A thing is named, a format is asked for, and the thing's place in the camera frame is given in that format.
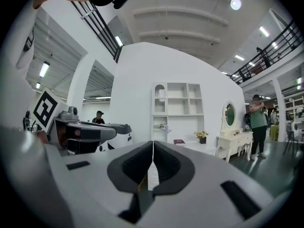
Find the book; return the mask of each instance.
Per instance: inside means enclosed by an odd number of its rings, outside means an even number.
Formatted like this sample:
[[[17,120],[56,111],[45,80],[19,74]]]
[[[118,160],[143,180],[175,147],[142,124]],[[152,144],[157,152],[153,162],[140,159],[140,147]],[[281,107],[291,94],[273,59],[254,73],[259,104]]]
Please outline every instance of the book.
[[[174,144],[178,146],[185,146],[186,143],[182,139],[174,139]]]

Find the shoe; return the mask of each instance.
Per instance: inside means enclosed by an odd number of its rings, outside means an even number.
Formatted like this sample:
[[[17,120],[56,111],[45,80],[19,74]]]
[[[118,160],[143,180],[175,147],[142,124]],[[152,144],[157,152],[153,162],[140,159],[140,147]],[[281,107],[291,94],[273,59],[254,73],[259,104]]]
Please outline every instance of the shoe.
[[[266,155],[262,152],[262,153],[258,153],[259,156],[261,156],[263,159],[266,159]]]
[[[255,160],[256,160],[256,155],[255,155],[255,154],[251,154],[251,155],[250,155],[250,159],[251,159],[252,161],[255,161]]]

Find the balcony railing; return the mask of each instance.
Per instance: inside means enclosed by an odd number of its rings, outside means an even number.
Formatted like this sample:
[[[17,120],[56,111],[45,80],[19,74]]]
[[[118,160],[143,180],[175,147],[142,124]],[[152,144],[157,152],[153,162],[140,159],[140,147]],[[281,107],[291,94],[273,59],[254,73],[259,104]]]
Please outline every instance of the balcony railing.
[[[72,2],[72,4],[80,13],[81,19],[89,25],[105,48],[111,53],[115,62],[118,62],[122,47],[118,45],[97,7],[88,1]]]
[[[294,21],[263,50],[229,77],[238,85],[271,67],[303,42],[301,31]]]

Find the flower pot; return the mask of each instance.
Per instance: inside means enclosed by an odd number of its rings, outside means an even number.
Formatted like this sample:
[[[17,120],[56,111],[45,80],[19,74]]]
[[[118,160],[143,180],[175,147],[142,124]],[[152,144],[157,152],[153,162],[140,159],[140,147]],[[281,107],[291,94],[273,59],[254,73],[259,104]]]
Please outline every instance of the flower pot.
[[[207,140],[207,137],[205,137],[205,138],[200,138],[200,139],[199,139],[199,142],[200,142],[200,143],[206,143],[206,140]]]

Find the floor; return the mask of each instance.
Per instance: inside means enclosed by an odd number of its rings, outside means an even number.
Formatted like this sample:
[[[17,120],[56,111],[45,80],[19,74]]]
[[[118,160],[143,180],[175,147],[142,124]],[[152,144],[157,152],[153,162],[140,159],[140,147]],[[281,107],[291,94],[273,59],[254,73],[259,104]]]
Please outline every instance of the floor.
[[[258,157],[255,161],[247,161],[243,154],[240,157],[231,158],[229,163],[256,180],[270,194],[277,197],[282,192],[293,188],[296,180],[294,167],[302,155],[300,145],[299,151],[294,154],[294,157],[292,147],[283,155],[285,145],[284,142],[268,140],[265,141],[264,145],[266,159]]]

